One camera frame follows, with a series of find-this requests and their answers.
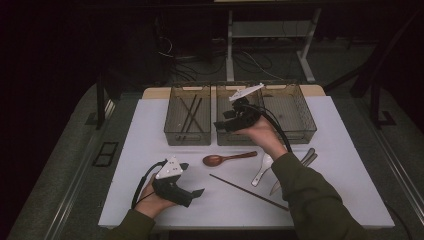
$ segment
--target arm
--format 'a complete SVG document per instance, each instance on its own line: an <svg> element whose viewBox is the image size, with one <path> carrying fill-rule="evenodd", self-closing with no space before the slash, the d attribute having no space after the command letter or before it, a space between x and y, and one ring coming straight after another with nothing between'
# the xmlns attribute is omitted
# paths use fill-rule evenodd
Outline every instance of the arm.
<svg viewBox="0 0 424 240"><path fill-rule="evenodd" d="M154 193L152 187L153 176L141 192L141 201L137 203L134 209L128 210L127 215L119 226L107 233L107 240L147 240L150 231L155 225L153 219L166 208L176 205Z"/></svg>
<svg viewBox="0 0 424 240"><path fill-rule="evenodd" d="M283 199L289 203L299 239L368 239L337 191L321 174L287 152L265 118L235 133L248 135L274 159L272 170L281 183Z"/></svg>

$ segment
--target white tabletop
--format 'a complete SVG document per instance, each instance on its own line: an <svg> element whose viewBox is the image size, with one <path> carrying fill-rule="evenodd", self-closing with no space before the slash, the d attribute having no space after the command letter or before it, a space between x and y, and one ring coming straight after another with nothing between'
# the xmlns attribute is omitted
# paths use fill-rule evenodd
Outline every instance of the white tabletop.
<svg viewBox="0 0 424 240"><path fill-rule="evenodd" d="M292 145L302 158L310 147L318 158L310 165L323 174L339 192L352 216L366 228L393 227L394 223L371 181L346 128L330 97L306 97L317 125L309 144ZM293 228L289 212L249 195L209 176L214 174L281 205L281 190L269 196L276 177L267 171L257 187L251 182L261 166L263 151L259 147L226 146L216 142L212 125L210 146L168 146L163 127L168 107L167 99L142 99L134 113L99 225L114 227L121 223L141 177L155 163L175 156L180 163L189 163L178 186L193 191L205 188L190 207L176 206L156 218L156 229L281 229ZM212 101L212 119L215 119ZM258 151L258 156L234 159L211 168L202 158L210 154L233 155Z"/></svg>

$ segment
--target white plastic piece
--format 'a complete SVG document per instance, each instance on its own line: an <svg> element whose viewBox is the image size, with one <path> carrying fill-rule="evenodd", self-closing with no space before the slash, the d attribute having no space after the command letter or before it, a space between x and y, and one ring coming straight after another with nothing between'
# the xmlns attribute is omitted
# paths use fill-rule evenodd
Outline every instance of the white plastic piece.
<svg viewBox="0 0 424 240"><path fill-rule="evenodd" d="M274 161L272 160L271 156L265 153L264 157L262 158L261 169L259 169L258 174L256 174L255 178L252 181L253 186L258 186L258 183L261 180L262 176L271 167L273 162Z"/></svg>
<svg viewBox="0 0 424 240"><path fill-rule="evenodd" d="M256 90L261 89L262 87L264 87L264 84L260 83L257 86L253 86L253 87L246 88L246 89L243 89L243 90L237 90L237 92L234 93L234 95L230 97L230 101L234 101L234 100L237 100L237 99L242 98L244 96L247 96L247 95L251 94L252 92L254 92Z"/></svg>
<svg viewBox="0 0 424 240"><path fill-rule="evenodd" d="M165 166L156 174L156 179L178 176L183 173L180 163L175 156L171 157Z"/></svg>

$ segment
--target wooden spoon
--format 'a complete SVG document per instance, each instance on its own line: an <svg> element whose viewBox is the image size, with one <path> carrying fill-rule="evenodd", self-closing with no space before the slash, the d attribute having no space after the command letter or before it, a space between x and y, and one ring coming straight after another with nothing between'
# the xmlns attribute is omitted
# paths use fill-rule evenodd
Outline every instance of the wooden spoon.
<svg viewBox="0 0 424 240"><path fill-rule="evenodd" d="M220 165L221 163L223 163L226 160L229 159L234 159L234 158L248 158L248 157L254 157L258 155L258 153L256 151L253 152L248 152L248 153L243 153L243 154L238 154L238 155L233 155L233 156L220 156L220 155L209 155L203 158L203 163L206 166L209 167L216 167L218 165Z"/></svg>

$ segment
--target hand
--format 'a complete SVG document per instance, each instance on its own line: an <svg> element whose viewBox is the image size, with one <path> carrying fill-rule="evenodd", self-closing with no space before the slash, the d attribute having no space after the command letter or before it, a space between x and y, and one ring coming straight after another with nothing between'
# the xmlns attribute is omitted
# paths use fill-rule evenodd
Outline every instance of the hand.
<svg viewBox="0 0 424 240"><path fill-rule="evenodd" d="M150 181L147 183L147 186L143 189L143 191L141 191L140 199L142 200L137 203L134 208L134 210L141 212L150 218L155 218L166 208L177 205L176 203L165 200L154 193L152 186L154 176L156 176L156 174L152 175Z"/></svg>
<svg viewBox="0 0 424 240"><path fill-rule="evenodd" d="M271 123L263 116L253 126L238 130L234 134L249 136L254 143L263 148L274 160L287 153L287 149L275 135L275 130Z"/></svg>

